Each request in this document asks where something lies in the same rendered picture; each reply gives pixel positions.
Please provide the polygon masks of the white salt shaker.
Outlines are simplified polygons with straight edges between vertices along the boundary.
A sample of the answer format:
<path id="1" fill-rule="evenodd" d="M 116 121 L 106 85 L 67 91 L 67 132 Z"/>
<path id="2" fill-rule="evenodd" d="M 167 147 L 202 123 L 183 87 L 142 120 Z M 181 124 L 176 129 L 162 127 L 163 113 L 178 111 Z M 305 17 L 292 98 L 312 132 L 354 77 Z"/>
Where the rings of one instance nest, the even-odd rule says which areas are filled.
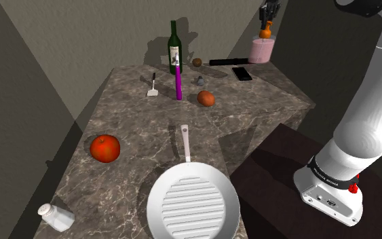
<path id="1" fill-rule="evenodd" d="M 58 232 L 68 230 L 75 221 L 73 213 L 48 203 L 41 205 L 37 213 L 41 215 L 41 218 L 48 225 Z"/>

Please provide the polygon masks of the black long bar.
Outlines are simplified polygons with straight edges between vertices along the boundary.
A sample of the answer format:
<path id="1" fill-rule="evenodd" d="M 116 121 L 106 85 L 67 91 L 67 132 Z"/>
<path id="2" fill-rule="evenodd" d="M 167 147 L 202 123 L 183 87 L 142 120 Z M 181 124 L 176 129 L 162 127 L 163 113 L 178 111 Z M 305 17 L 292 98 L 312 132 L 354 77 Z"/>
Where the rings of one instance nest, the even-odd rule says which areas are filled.
<path id="1" fill-rule="evenodd" d="M 227 59 L 213 59 L 209 60 L 210 66 L 223 66 L 223 65 L 247 65 L 248 58 L 227 58 Z"/>

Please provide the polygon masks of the green wine bottle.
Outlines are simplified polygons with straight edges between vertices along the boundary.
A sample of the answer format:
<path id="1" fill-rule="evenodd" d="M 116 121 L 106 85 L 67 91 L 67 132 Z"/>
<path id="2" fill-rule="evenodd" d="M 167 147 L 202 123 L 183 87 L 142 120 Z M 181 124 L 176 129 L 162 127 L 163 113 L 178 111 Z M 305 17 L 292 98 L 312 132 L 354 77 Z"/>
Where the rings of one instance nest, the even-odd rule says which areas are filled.
<path id="1" fill-rule="evenodd" d="M 182 43 L 176 32 L 176 21 L 170 21 L 171 35 L 168 40 L 168 56 L 170 73 L 176 74 L 176 66 L 180 67 L 180 72 L 183 72 L 182 60 Z"/>

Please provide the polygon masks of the pink cylinder container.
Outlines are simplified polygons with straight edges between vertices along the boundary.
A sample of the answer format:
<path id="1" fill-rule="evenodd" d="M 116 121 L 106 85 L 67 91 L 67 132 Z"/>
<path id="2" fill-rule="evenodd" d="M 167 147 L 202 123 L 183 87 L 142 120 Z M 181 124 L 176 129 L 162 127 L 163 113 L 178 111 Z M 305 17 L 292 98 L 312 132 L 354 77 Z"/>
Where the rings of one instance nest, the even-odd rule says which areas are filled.
<path id="1" fill-rule="evenodd" d="M 274 39 L 254 39 L 252 41 L 252 47 L 248 57 L 248 62 L 254 64 L 269 62 L 274 43 Z"/>

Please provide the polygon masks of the black phone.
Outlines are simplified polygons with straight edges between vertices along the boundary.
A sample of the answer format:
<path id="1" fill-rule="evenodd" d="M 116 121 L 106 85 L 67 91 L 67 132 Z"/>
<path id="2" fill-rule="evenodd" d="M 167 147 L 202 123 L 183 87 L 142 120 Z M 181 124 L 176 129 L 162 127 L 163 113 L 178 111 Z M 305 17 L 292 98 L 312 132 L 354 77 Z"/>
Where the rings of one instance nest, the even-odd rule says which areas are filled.
<path id="1" fill-rule="evenodd" d="M 252 77 L 244 67 L 233 67 L 231 70 L 240 81 L 252 80 Z"/>

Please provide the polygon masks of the small orange vase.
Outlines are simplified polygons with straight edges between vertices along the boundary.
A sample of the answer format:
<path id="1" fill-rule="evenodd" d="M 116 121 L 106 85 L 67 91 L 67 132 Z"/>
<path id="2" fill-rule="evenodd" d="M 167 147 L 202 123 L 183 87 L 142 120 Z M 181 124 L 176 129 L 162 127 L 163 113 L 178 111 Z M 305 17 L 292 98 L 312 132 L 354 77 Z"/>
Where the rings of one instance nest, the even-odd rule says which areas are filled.
<path id="1" fill-rule="evenodd" d="M 272 21 L 268 20 L 265 23 L 265 26 L 263 26 L 259 31 L 259 38 L 261 39 L 269 39 L 271 37 L 271 30 L 270 26 L 273 24 Z"/>

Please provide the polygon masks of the purple stick with white tip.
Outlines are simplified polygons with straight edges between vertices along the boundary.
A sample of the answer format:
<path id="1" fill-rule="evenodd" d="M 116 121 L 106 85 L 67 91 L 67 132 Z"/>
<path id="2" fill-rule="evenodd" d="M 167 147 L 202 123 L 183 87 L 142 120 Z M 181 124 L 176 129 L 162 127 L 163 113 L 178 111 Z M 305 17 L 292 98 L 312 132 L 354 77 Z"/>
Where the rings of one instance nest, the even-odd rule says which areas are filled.
<path id="1" fill-rule="evenodd" d="M 183 96 L 182 96 L 181 76 L 180 76 L 180 58 L 179 58 L 178 52 L 175 53 L 175 67 L 176 67 L 176 72 L 175 72 L 176 99 L 182 100 Z"/>

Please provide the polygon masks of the white ridged frying pan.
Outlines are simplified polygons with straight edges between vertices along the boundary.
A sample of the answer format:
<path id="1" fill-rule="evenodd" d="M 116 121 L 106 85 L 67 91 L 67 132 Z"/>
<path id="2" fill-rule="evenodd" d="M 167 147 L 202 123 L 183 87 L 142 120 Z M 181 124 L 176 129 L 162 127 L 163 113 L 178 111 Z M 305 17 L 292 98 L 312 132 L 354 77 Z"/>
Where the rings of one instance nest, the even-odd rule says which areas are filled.
<path id="1" fill-rule="evenodd" d="M 218 169 L 193 162 L 189 127 L 180 127 L 185 161 L 166 170 L 147 200 L 153 239 L 233 239 L 240 224 L 240 201 Z"/>

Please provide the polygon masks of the orange-brown potato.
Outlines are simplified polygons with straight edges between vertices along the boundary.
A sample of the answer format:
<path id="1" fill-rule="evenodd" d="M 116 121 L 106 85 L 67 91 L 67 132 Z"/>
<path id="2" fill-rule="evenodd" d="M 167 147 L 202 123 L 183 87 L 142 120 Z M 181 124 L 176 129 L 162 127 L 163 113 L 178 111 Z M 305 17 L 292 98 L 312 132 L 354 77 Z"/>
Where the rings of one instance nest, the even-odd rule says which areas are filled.
<path id="1" fill-rule="evenodd" d="M 205 107 L 211 107 L 215 104 L 215 97 L 211 92 L 202 90 L 197 95 L 197 101 Z"/>

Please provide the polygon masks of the red apple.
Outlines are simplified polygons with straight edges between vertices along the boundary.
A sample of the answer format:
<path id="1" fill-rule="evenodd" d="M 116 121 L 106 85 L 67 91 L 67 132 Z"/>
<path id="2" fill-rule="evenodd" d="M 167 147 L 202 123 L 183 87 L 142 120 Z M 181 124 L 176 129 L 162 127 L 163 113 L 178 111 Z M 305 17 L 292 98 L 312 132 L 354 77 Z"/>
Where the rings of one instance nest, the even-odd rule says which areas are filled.
<path id="1" fill-rule="evenodd" d="M 109 134 L 97 136 L 90 144 L 91 156 L 102 163 L 115 161 L 119 157 L 120 151 L 118 139 Z"/>

